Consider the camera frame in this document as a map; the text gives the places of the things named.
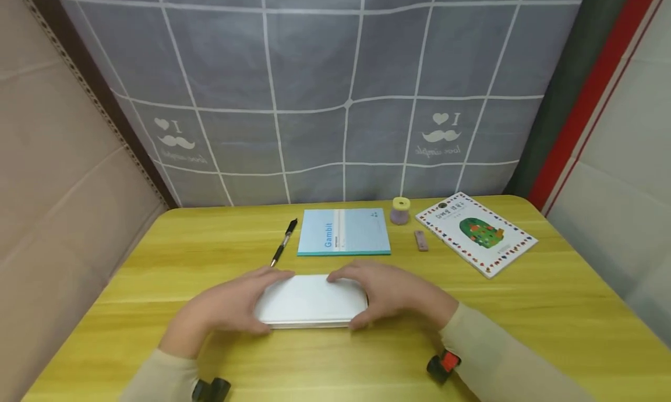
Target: white grid lines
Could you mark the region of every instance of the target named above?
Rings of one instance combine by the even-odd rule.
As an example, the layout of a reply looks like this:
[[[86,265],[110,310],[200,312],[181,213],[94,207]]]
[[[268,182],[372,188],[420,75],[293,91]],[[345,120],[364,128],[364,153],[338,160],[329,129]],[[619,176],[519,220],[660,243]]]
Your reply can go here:
[[[508,40],[510,40],[510,35],[513,32],[513,27],[515,27],[515,21],[517,20],[517,14],[520,12],[520,5],[521,4],[522,4],[522,0],[520,0],[518,2],[518,5],[515,8],[515,12],[513,13],[513,18],[510,21],[510,26],[508,27],[508,32],[505,36],[505,40],[503,41],[502,50],[500,50],[499,58],[496,61],[496,66],[494,67],[494,72],[492,74],[492,79],[489,81],[489,87],[487,88],[487,96],[485,97],[485,100],[482,102],[482,106],[480,107],[480,114],[478,114],[478,120],[475,123],[475,128],[473,128],[473,134],[471,136],[471,141],[468,143],[468,150],[465,152],[464,163],[462,164],[462,169],[461,169],[461,172],[459,173],[459,180],[457,181],[457,187],[456,187],[457,192],[459,192],[459,188],[461,186],[461,181],[464,177],[465,167],[467,166],[467,163],[468,163],[468,156],[471,155],[471,149],[473,147],[473,142],[475,142],[475,136],[478,133],[478,128],[480,127],[480,122],[482,120],[482,114],[485,113],[485,108],[487,106],[487,101],[489,100],[489,94],[492,92],[492,88],[494,88],[494,81],[496,81],[496,75],[499,74],[499,67],[502,65],[503,55],[505,54],[505,49],[508,46]]]
[[[217,169],[217,172],[219,172],[219,165],[217,164],[217,159],[214,156],[214,152],[212,152],[212,146],[210,145],[209,139],[207,138],[207,132],[206,128],[204,128],[203,125],[203,120],[200,119],[200,112],[198,109],[196,109],[196,100],[193,97],[193,92],[191,91],[191,83],[189,81],[189,76],[186,75],[186,70],[184,68],[184,63],[182,62],[182,56],[179,53],[179,48],[177,47],[177,40],[175,39],[175,34],[172,32],[172,26],[169,23],[169,18],[168,18],[168,12],[166,12],[165,8],[161,8],[161,12],[163,13],[163,19],[166,23],[166,26],[168,27],[168,34],[169,37],[171,38],[172,41],[172,47],[175,49],[175,55],[177,56],[177,63],[179,64],[179,68],[182,72],[182,77],[184,78],[184,83],[186,84],[186,89],[189,92],[189,98],[191,99],[191,105],[193,105],[195,111],[196,111],[196,118],[198,119],[198,124],[200,125],[200,131],[203,132],[203,137],[204,140],[206,141],[207,149],[209,151],[210,157],[212,158],[212,163],[214,164],[214,167]],[[226,198],[228,198],[228,202],[231,204],[231,207],[233,207],[235,204],[233,203],[233,200],[231,199],[231,195],[228,193],[228,188],[226,188],[226,184],[224,182],[224,178],[221,177],[221,174],[219,175],[219,180],[221,181],[221,186],[224,188],[224,193],[226,194]]]
[[[194,5],[188,3],[169,3],[160,1],[137,1],[137,0],[70,0],[81,3],[95,3],[103,5],[132,6],[133,8],[162,8],[182,10],[208,10],[209,12],[238,12],[238,13],[265,13],[265,14],[287,14],[287,15],[390,15],[393,13],[406,12],[406,10],[421,8],[476,8],[477,6],[566,6],[579,5],[582,0],[489,0],[489,1],[432,1],[427,3],[416,3],[408,6],[400,6],[393,9],[358,10],[358,9],[273,9],[265,8],[243,8],[242,6],[214,6]]]
[[[93,39],[96,41],[96,44],[98,44],[98,48],[100,48],[101,52],[103,53],[103,56],[105,56],[105,61],[107,61],[107,65],[110,66],[110,69],[114,73],[114,76],[116,77],[116,80],[119,81],[119,85],[123,89],[123,92],[128,95],[128,90],[125,88],[125,85],[123,84],[122,78],[116,72],[116,68],[115,68],[114,64],[112,63],[112,61],[110,59],[110,56],[107,55],[107,52],[105,51],[105,48],[103,48],[103,44],[101,43],[100,39],[98,38],[98,35],[96,34],[96,31],[93,30],[93,26],[91,25],[91,21],[89,21],[89,17],[84,13],[84,8],[82,8],[82,6],[79,4],[79,2],[75,2],[75,4],[77,5],[77,9],[79,9],[79,13],[82,14],[82,17],[84,18],[84,22],[87,25],[87,27],[89,28],[89,31],[91,31],[91,34],[93,35]],[[133,108],[133,112],[135,112],[135,115],[137,117],[137,121],[140,122],[140,125],[142,127],[142,131],[144,131],[145,135],[147,136],[147,138],[149,138],[149,141],[151,142],[151,146],[154,149],[154,152],[156,154],[156,158],[158,158],[158,164],[160,166],[160,170],[163,171],[163,173],[165,174],[166,179],[168,180],[168,185],[169,185],[169,187],[171,187],[172,193],[175,194],[175,200],[177,202],[177,205],[182,207],[182,200],[181,200],[179,194],[177,193],[177,190],[175,189],[175,185],[172,184],[171,177],[169,177],[168,173],[165,171],[163,161],[161,160],[161,156],[158,153],[158,148],[156,147],[156,144],[154,143],[154,139],[151,138],[151,136],[149,134],[149,131],[147,131],[147,128],[145,127],[144,121],[142,120],[142,118],[140,116],[140,113],[137,111],[133,101],[130,101],[130,105]]]
[[[349,81],[349,96],[344,103],[345,107],[345,130],[342,138],[342,200],[347,200],[347,128],[349,125],[349,108],[352,107],[352,92],[354,91],[354,80],[356,79],[356,66],[359,62],[359,47],[361,47],[361,31],[363,30],[363,9],[365,9],[366,0],[361,0],[359,4],[359,28],[356,34],[356,49],[354,49],[354,64],[352,66],[352,79]]]
[[[519,160],[511,160],[509,162],[496,162],[496,163],[469,163],[468,165],[507,165],[507,164],[515,164],[515,163],[518,163],[518,162],[520,162],[520,161]],[[273,173],[233,173],[233,172],[198,171],[197,169],[183,168],[183,167],[180,167],[179,165],[172,165],[172,164],[164,164],[164,167],[172,168],[172,169],[178,169],[180,171],[185,171],[185,172],[202,173],[202,174],[219,174],[219,175],[225,175],[225,176],[228,176],[228,177],[275,177],[275,176],[281,175],[282,173],[286,173],[286,174],[304,173],[304,172],[314,171],[314,169],[327,168],[327,167],[332,167],[332,165],[343,165],[343,164],[345,164],[345,165],[397,165],[398,167],[402,167],[402,165],[403,165],[403,163],[333,162],[333,163],[319,164],[319,165],[315,165],[312,168],[299,169],[297,171],[273,172]],[[436,167],[441,167],[441,165],[462,165],[462,163],[461,162],[437,163],[437,164],[408,163],[406,165],[409,165],[410,167],[415,167],[415,168],[436,168]]]
[[[412,123],[415,121],[415,108],[418,104],[419,82],[421,81],[421,67],[424,63],[424,51],[426,50],[426,40],[429,37],[429,26],[431,26],[431,15],[433,13],[433,6],[429,7],[429,13],[426,17],[426,24],[424,25],[424,38],[421,41],[421,51],[419,53],[418,75],[415,79],[415,94],[412,97],[412,110],[410,111],[410,123],[408,124],[408,136],[405,140],[405,157],[403,158],[403,169],[401,171],[401,191],[399,196],[403,196],[403,186],[405,185],[405,168],[408,162],[408,151],[410,150],[410,138],[412,137]]]
[[[266,0],[261,0],[261,6],[266,8]],[[280,136],[280,123],[277,119],[277,101],[275,100],[275,84],[273,82],[273,68],[270,66],[270,44],[268,42],[268,15],[263,14],[263,44],[266,49],[266,66],[268,66],[268,81],[270,83],[270,98],[273,101],[273,118],[275,120],[275,134],[277,135],[277,149],[280,154],[280,167],[282,168],[282,179],[284,180],[284,192],[287,193],[287,203],[291,204],[289,186],[287,183],[287,172],[284,169],[284,155],[282,153],[282,138]]]
[[[362,102],[371,102],[371,101],[382,101],[384,99],[414,99],[415,96],[411,94],[388,94],[388,96],[375,96],[375,97],[365,97],[360,99],[354,99],[352,101],[346,101],[343,105],[332,106],[328,108],[320,108],[317,110],[242,110],[234,108],[207,108],[200,106],[188,106],[188,105],[171,105],[169,103],[159,103],[159,102],[149,102],[142,99],[129,97],[126,94],[119,92],[114,92],[116,96],[128,99],[129,101],[142,103],[144,105],[158,106],[163,108],[172,108],[175,110],[191,110],[191,111],[202,111],[202,112],[230,112],[231,114],[319,114],[320,112],[328,112],[339,110],[340,108],[347,108],[350,104],[362,103]],[[418,99],[424,99],[426,101],[476,101],[482,100],[484,98],[489,99],[499,99],[502,101],[527,101],[529,99],[543,99],[543,94],[532,94],[531,96],[416,96]]]

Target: book cover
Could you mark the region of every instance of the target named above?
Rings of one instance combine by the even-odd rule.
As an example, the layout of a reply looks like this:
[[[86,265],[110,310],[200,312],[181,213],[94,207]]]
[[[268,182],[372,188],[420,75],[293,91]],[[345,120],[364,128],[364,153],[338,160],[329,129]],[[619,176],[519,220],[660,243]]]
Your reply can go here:
[[[389,255],[381,208],[305,210],[299,256]]]
[[[443,199],[415,218],[487,278],[538,243],[464,193]]]

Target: green illustration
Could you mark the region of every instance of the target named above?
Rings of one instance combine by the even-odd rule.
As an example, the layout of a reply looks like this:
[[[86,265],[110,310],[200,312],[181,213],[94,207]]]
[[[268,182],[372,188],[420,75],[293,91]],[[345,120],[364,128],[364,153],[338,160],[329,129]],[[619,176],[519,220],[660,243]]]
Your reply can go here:
[[[487,249],[496,246],[503,240],[503,229],[496,229],[496,227],[473,217],[463,219],[459,223],[459,229],[473,242]]]

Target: heart symbol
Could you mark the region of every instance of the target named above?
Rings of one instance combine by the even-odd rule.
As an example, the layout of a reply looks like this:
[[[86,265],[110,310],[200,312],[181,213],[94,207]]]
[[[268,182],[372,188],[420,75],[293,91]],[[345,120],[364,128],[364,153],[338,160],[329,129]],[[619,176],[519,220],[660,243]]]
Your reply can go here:
[[[447,114],[433,114],[433,122],[440,125],[449,119],[450,116]]]
[[[160,128],[163,128],[163,129],[168,129],[168,128],[169,128],[169,122],[166,121],[166,120],[164,120],[164,119],[154,118],[154,122],[155,122],[156,125],[158,125]]]

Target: beige sleeve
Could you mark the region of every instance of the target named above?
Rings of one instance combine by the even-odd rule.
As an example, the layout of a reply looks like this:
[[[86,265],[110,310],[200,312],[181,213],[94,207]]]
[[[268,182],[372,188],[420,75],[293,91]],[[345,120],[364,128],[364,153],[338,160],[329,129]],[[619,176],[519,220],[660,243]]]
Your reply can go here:
[[[195,359],[174,357],[154,350],[142,364],[120,402],[190,402],[198,383]]]
[[[464,304],[459,304],[440,335],[445,348],[462,359],[455,371],[481,402],[594,400],[568,376]]]

